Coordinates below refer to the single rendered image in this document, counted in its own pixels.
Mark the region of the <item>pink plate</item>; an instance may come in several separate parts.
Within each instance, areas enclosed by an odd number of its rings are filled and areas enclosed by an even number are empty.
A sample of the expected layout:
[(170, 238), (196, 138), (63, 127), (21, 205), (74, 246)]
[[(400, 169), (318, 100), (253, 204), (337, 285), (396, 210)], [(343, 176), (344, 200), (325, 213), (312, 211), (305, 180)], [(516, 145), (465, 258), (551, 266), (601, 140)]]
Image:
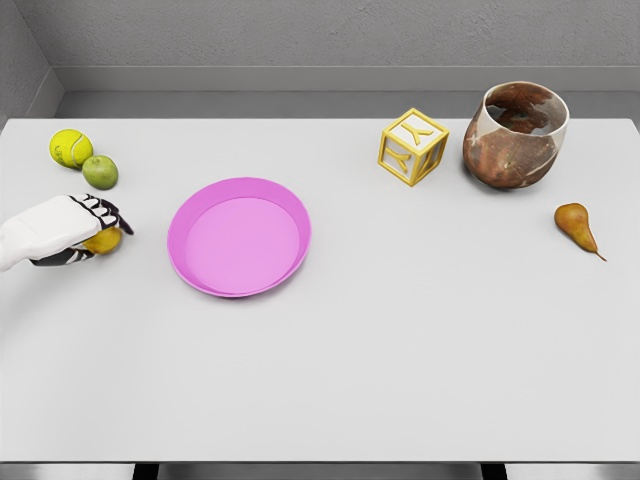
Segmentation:
[(311, 235), (309, 213), (293, 192), (266, 179), (231, 178), (180, 206), (168, 229), (167, 251), (187, 284), (238, 298), (288, 279), (305, 259)]

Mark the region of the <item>green apple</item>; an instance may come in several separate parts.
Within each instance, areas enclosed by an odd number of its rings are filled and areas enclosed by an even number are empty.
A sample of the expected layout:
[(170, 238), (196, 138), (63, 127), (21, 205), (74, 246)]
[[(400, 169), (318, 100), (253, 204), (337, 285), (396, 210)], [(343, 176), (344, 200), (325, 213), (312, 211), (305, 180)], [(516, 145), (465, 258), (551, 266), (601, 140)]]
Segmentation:
[(85, 160), (82, 165), (82, 174), (91, 186), (99, 190), (113, 188), (119, 178), (115, 162), (103, 155), (91, 156)]

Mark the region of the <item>brown pear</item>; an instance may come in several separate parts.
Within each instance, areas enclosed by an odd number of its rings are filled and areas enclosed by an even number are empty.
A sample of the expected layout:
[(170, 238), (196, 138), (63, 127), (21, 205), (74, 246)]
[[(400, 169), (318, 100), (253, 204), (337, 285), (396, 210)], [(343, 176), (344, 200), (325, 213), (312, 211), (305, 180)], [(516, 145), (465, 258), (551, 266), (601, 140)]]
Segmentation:
[(602, 261), (606, 259), (599, 253), (597, 243), (591, 232), (589, 213), (580, 203), (564, 204), (554, 212), (556, 226), (581, 249), (595, 254)]

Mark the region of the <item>yellow lemon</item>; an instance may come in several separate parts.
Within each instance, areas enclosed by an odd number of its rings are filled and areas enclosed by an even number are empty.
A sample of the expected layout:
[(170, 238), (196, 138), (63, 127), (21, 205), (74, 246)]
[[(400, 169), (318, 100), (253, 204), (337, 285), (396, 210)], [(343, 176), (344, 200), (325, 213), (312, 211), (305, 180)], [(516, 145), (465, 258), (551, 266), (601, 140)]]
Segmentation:
[(122, 239), (122, 230), (119, 227), (109, 227), (82, 242), (82, 245), (91, 253), (104, 255), (116, 249)]

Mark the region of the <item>yellow-green tennis ball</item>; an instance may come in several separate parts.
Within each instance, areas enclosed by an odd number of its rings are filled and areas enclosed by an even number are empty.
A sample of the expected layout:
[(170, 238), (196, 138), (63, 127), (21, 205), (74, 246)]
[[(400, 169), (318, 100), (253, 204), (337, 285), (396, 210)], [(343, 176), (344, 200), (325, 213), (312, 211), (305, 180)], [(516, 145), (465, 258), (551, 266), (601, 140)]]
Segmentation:
[(57, 164), (71, 169), (81, 169), (84, 162), (94, 154), (89, 138), (74, 129), (56, 132), (50, 139), (49, 152)]

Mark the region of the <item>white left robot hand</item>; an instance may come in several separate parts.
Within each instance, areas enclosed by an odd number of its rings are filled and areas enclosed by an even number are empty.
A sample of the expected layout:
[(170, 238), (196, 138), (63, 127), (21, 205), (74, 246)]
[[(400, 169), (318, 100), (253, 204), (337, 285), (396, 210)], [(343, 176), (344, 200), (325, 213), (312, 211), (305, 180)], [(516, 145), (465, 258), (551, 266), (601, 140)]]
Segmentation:
[(134, 233), (118, 207), (90, 194), (55, 196), (7, 221), (25, 225), (28, 252), (24, 259), (35, 266), (70, 265), (93, 258), (82, 242), (109, 227)]

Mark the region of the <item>yellow letter block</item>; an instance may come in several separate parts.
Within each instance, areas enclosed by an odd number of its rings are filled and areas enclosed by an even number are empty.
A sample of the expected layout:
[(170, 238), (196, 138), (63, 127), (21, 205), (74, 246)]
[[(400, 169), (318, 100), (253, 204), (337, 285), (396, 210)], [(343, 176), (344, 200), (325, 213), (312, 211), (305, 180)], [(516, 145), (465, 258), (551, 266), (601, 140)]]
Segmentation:
[(413, 187), (441, 162), (450, 130), (415, 108), (383, 131), (378, 164)]

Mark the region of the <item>brown ceramic pot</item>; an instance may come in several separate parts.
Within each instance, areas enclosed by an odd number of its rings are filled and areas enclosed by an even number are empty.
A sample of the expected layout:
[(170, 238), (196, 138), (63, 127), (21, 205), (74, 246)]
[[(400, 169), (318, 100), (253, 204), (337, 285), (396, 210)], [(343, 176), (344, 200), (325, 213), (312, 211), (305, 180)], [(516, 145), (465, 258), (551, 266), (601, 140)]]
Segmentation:
[(464, 135), (464, 163), (488, 186), (531, 186), (553, 166), (569, 119), (565, 101), (544, 86), (525, 81), (494, 86)]

